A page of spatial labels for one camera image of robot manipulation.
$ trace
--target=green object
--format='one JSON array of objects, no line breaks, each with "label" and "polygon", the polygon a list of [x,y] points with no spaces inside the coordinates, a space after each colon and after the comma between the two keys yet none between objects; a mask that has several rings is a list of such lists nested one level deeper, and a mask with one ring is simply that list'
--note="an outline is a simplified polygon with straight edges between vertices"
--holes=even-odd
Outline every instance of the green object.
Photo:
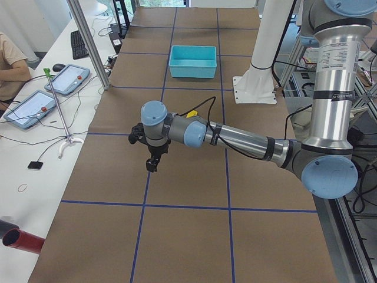
[{"label": "green object", "polygon": [[44,68],[43,70],[45,71],[45,74],[47,77],[52,78],[52,75],[49,73],[50,72],[49,68]]}]

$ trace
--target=tablet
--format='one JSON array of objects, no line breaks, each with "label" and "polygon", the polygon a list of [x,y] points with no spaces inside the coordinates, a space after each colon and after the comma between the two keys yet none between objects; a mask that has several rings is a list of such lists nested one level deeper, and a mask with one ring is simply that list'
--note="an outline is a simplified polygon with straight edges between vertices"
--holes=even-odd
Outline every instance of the tablet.
[{"label": "tablet", "polygon": [[[90,70],[84,67],[68,64],[58,75],[52,79],[52,85],[56,93],[64,96],[73,92],[90,74]],[[51,91],[49,84],[45,89]]]},{"label": "tablet", "polygon": [[52,95],[37,90],[14,109],[8,111],[4,119],[22,129],[27,129],[45,117],[55,106],[56,102]]}]

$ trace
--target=person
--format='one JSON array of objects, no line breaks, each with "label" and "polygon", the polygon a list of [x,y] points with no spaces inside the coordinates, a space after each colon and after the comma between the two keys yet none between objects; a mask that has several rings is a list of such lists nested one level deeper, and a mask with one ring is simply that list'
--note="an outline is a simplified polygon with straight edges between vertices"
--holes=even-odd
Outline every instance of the person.
[{"label": "person", "polygon": [[26,59],[21,50],[0,32],[0,115],[31,78]]}]

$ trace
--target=white table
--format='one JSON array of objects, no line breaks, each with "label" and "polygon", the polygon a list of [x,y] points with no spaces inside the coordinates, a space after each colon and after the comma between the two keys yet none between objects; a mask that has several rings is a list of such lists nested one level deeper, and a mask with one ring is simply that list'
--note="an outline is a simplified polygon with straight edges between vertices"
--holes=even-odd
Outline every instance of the white table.
[{"label": "white table", "polygon": [[[108,36],[99,37],[98,32],[100,29],[107,27],[111,20],[111,17],[87,18],[103,63],[106,62],[108,56],[114,55],[115,51]],[[70,33],[74,30],[77,30],[77,26],[72,20],[41,61],[38,68],[32,72],[32,77],[43,75],[43,68],[52,69],[52,66],[56,63],[71,63],[87,67],[91,70],[89,79],[95,76],[94,68],[88,57],[79,60],[72,59]],[[29,82],[19,92],[15,100],[22,101],[35,90],[43,90],[43,86],[46,83],[46,78]],[[98,78],[93,79],[80,92],[81,106],[78,110],[77,118],[70,128],[71,134],[88,130],[88,126],[95,114],[95,107],[101,100],[100,92],[101,83]],[[59,99],[62,102],[67,98],[59,97]],[[72,122],[78,104],[77,94],[61,104],[62,112],[68,125]],[[61,119],[56,109],[42,119],[42,122],[46,125],[62,128]],[[28,130],[21,130],[10,123],[0,124],[0,135],[28,143],[49,140],[64,136],[64,134],[63,129],[44,127],[39,123]],[[85,134],[77,135],[77,137],[85,139]],[[55,141],[30,146],[10,141],[3,137],[0,138],[2,160],[2,166],[0,166],[0,219],[17,224],[20,229],[43,238],[47,236],[82,146],[79,143],[74,143],[74,145],[66,147],[60,160],[58,159],[58,148],[63,142],[61,140],[43,155],[41,161],[44,164],[41,170],[27,169],[29,162],[36,161],[41,153]],[[38,255],[36,254],[7,248],[1,244],[0,282],[27,282],[37,259]]]}]

